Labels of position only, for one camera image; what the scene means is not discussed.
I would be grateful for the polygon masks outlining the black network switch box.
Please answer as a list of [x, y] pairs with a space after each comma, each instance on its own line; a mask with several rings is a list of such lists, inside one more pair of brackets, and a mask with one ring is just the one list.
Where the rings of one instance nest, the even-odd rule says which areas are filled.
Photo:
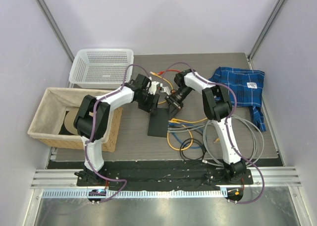
[[167, 136], [168, 121], [168, 109], [157, 108], [157, 112], [155, 114], [150, 114], [147, 135], [151, 137], [165, 138]]

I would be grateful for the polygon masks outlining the blue plaid cloth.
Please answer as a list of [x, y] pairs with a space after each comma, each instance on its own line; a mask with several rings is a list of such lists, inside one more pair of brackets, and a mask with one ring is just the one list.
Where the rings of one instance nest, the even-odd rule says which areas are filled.
[[262, 113], [262, 93], [265, 73], [260, 70], [218, 67], [209, 81], [228, 86], [237, 99], [237, 107], [247, 107], [251, 121], [261, 131], [266, 131]]

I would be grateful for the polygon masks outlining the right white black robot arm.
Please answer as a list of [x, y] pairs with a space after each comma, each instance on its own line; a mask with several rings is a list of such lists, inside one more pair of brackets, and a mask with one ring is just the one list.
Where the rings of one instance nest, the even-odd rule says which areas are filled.
[[224, 84], [211, 82], [190, 69], [177, 73], [174, 82], [178, 89], [165, 98], [169, 117], [174, 117], [183, 108], [183, 101], [191, 91], [201, 94], [205, 116], [214, 125], [220, 140], [224, 179], [230, 184], [236, 183], [246, 173], [247, 167], [232, 127], [231, 116], [236, 108], [230, 100], [233, 92]]

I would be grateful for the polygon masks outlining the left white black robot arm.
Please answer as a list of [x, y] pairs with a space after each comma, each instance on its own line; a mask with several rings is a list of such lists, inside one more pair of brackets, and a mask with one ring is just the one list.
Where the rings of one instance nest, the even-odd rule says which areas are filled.
[[102, 138], [108, 129], [109, 115], [132, 102], [137, 102], [138, 108], [145, 112], [156, 112], [159, 86], [159, 82], [138, 74], [136, 79], [123, 83], [112, 92], [97, 97], [86, 95], [83, 98], [73, 124], [84, 146], [84, 169], [75, 174], [80, 186], [99, 186], [106, 181]]

